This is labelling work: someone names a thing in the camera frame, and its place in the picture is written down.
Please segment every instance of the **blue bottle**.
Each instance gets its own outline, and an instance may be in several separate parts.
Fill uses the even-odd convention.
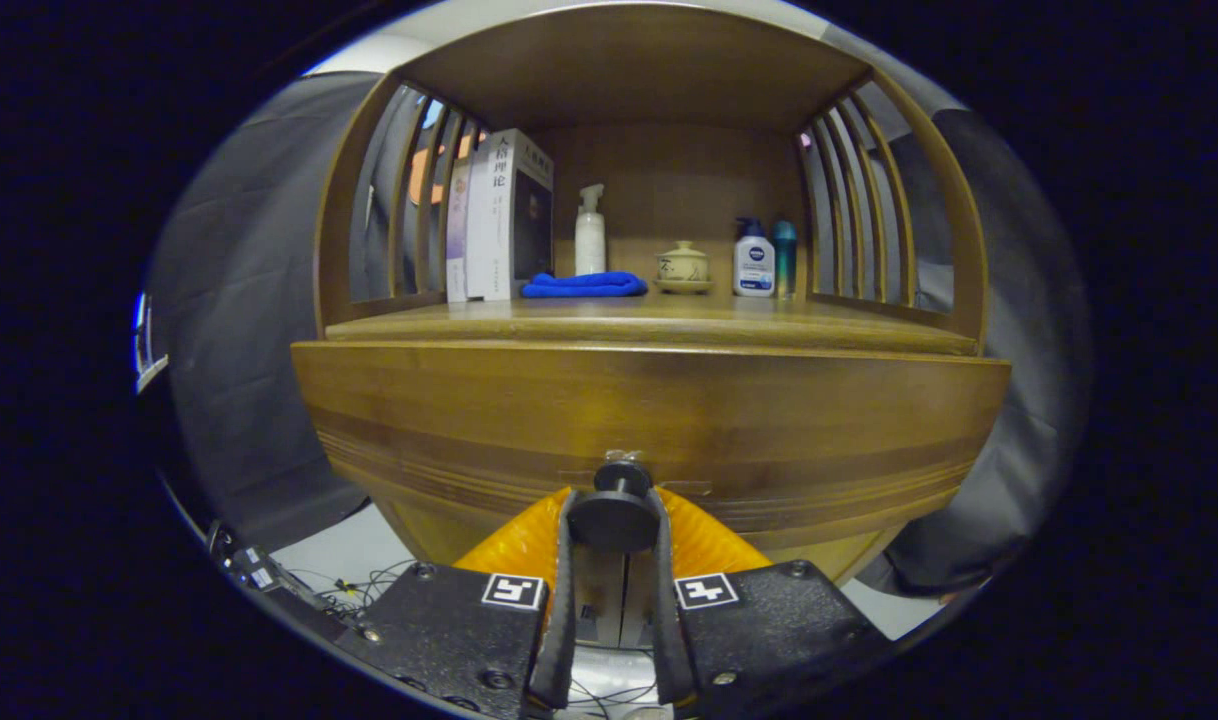
[[[778,261],[773,279],[778,300],[792,300],[797,296],[797,229],[788,221],[773,223],[773,256]]]

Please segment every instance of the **pump dispenser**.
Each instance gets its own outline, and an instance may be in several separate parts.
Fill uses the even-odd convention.
[[[773,296],[773,244],[756,218],[738,218],[742,240],[733,246],[733,292]]]
[[[572,274],[588,275],[605,272],[605,217],[596,213],[596,205],[604,195],[603,183],[583,186],[577,222],[572,224]]]

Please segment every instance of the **white book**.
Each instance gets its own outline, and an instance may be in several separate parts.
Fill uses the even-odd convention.
[[[466,196],[466,296],[509,300],[551,272],[548,155],[518,129],[491,133],[473,158]]]
[[[445,292],[466,302],[466,200],[471,160],[458,160],[449,173],[449,218],[445,221]]]

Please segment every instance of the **blue towel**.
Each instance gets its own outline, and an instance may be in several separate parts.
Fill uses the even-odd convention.
[[[521,288],[525,297],[626,297],[646,292],[649,292],[649,286],[631,273],[592,273],[572,278],[540,273]]]

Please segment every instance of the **white floor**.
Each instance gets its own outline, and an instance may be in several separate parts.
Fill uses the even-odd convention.
[[[376,599],[395,580],[395,574],[413,560],[373,506],[270,556],[317,592],[329,593],[350,605],[364,605],[363,591],[367,588],[370,591],[368,599]],[[358,591],[340,592],[335,587],[336,580],[357,585]],[[910,634],[942,610],[937,599],[910,601],[877,592],[857,580],[850,580],[840,591],[889,640]],[[559,720],[598,718],[602,707],[608,720],[670,718],[669,708],[663,708],[660,715],[646,715],[646,708],[657,707],[658,693],[653,685],[653,660],[644,652],[598,651],[579,646],[574,652],[572,679],[576,683],[569,693],[571,705],[557,714]],[[600,698],[599,703],[592,693]]]

